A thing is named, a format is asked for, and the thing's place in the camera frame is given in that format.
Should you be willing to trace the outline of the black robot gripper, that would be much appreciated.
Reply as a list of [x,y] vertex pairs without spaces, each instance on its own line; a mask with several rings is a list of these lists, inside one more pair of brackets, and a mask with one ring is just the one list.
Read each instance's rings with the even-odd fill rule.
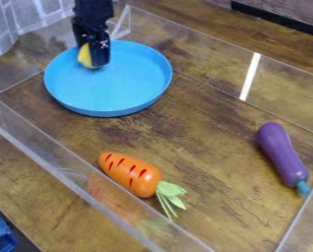
[[73,12],[71,23],[77,45],[82,47],[89,42],[93,66],[101,68],[111,60],[107,21],[115,16],[114,0],[75,0]]

